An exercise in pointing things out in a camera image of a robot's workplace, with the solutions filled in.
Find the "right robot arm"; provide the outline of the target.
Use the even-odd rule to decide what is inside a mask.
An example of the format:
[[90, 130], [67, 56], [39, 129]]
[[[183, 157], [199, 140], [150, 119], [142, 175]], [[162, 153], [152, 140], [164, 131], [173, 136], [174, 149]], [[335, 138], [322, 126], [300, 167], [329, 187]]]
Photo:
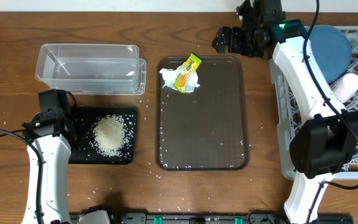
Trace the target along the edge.
[[224, 26], [212, 41], [220, 54], [229, 51], [247, 57], [263, 57], [272, 47], [272, 60], [296, 99], [302, 126], [289, 146], [296, 172], [283, 206], [289, 223], [317, 219], [324, 186], [342, 187], [333, 178], [358, 146], [358, 112], [346, 110], [328, 86], [311, 50], [311, 31], [293, 19], [247, 29]]

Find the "crumpled white tissue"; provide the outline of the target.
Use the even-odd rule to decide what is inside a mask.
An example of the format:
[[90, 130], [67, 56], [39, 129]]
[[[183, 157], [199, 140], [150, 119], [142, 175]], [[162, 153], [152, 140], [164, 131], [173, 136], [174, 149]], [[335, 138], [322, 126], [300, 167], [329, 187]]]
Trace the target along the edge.
[[163, 88], [165, 86], [167, 86], [167, 87], [169, 87], [169, 88], [171, 88], [173, 90], [179, 91], [181, 93], [193, 93], [196, 88], [200, 87], [200, 84], [198, 83], [198, 74], [197, 74], [197, 72], [195, 72], [191, 76], [190, 80], [185, 85], [184, 90], [179, 90], [176, 87], [174, 87], [174, 82], [176, 80], [176, 77], [177, 77], [180, 69], [181, 69], [181, 66], [177, 67], [177, 69], [175, 69], [175, 70], [162, 68], [159, 71], [159, 73], [161, 74], [161, 76], [162, 76], [162, 78], [164, 80]]

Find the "yellow green snack wrapper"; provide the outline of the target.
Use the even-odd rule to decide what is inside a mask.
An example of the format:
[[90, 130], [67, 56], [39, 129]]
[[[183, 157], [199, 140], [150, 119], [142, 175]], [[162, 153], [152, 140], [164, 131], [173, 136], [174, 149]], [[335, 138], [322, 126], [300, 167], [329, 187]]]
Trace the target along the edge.
[[181, 93], [185, 92], [185, 87], [196, 73], [196, 70], [202, 63], [202, 60], [194, 54], [191, 54], [188, 59], [178, 69], [177, 77], [173, 86]]

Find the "dark blue plate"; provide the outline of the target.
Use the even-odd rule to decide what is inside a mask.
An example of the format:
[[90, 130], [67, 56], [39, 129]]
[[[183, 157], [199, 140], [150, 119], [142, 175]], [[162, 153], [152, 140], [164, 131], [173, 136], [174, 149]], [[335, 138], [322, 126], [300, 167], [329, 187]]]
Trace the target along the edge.
[[313, 27], [309, 38], [312, 53], [327, 83], [342, 77], [351, 63], [351, 45], [339, 29], [329, 25]]

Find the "brown serving tray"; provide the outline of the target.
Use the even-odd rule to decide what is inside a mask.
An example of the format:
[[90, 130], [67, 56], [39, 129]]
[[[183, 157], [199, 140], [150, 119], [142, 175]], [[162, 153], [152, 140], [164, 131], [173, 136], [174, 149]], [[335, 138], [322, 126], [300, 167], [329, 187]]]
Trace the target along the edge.
[[241, 170], [250, 161], [244, 77], [232, 56], [204, 56], [198, 87], [157, 80], [156, 163], [167, 171]]

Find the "white rice pile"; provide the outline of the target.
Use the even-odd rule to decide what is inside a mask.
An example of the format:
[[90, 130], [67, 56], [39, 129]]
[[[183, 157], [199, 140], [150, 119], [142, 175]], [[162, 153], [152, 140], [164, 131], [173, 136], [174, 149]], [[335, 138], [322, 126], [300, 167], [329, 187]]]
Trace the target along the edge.
[[124, 149], [130, 146], [130, 139], [134, 137], [133, 122], [123, 115], [106, 115], [94, 123], [92, 137], [94, 140], [91, 145], [102, 156], [122, 156]]

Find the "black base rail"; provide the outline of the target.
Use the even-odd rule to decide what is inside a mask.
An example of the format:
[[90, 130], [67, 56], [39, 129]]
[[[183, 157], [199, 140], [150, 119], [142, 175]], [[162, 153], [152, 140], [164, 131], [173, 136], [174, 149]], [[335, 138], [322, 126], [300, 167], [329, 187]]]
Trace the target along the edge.
[[119, 218], [112, 216], [112, 223], [118, 224], [286, 224], [282, 215], [251, 212], [248, 215], [167, 215], [144, 213], [126, 213]]

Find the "clear plastic bin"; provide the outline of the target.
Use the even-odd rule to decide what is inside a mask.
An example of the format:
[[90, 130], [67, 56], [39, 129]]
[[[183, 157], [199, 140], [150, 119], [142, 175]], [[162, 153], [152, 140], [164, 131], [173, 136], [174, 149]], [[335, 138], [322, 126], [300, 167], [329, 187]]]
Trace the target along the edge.
[[136, 45], [44, 44], [35, 78], [77, 95], [142, 95], [147, 63]]

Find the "black plastic tray bin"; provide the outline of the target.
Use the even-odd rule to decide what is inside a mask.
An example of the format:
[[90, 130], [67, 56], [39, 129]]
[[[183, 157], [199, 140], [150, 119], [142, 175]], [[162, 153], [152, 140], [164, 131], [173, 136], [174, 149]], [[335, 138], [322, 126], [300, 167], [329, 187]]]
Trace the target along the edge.
[[[125, 129], [123, 144], [113, 152], [103, 152], [96, 140], [99, 121], [116, 119]], [[71, 164], [126, 165], [134, 158], [137, 134], [137, 110], [135, 108], [78, 108], [75, 114], [77, 139], [72, 147]]]

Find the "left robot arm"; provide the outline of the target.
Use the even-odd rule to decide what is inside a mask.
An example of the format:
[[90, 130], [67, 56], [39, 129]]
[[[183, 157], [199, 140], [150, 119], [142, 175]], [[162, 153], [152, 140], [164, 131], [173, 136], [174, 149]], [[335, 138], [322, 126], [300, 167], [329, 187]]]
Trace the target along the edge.
[[64, 115], [37, 113], [24, 123], [29, 143], [29, 189], [22, 223], [71, 223], [67, 169], [76, 140], [73, 121]]

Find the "pink cup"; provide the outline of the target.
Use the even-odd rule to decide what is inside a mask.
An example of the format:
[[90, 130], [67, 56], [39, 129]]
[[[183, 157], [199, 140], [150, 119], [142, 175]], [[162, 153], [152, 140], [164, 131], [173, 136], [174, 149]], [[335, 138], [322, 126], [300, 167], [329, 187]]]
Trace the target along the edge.
[[349, 101], [358, 91], [358, 75], [355, 73], [343, 75], [331, 85], [331, 89], [341, 103]]

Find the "grey dishwasher rack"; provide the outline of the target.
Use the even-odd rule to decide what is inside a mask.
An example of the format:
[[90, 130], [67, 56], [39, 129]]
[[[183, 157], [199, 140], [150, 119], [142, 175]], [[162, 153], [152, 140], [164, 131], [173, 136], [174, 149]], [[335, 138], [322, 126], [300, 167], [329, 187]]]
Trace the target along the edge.
[[[358, 75], [358, 26], [338, 26], [337, 28], [347, 37], [351, 45], [352, 56], [347, 71]], [[277, 135], [281, 170], [285, 178], [292, 180], [295, 178], [295, 168], [290, 159], [289, 146], [291, 140], [301, 128], [301, 115], [296, 99], [283, 73], [273, 60], [269, 61], [269, 65], [277, 96], [279, 118]], [[348, 111], [358, 111], [358, 92], [345, 103], [345, 106]], [[358, 146], [352, 160], [343, 165], [342, 171], [336, 174], [335, 179], [358, 180]]]

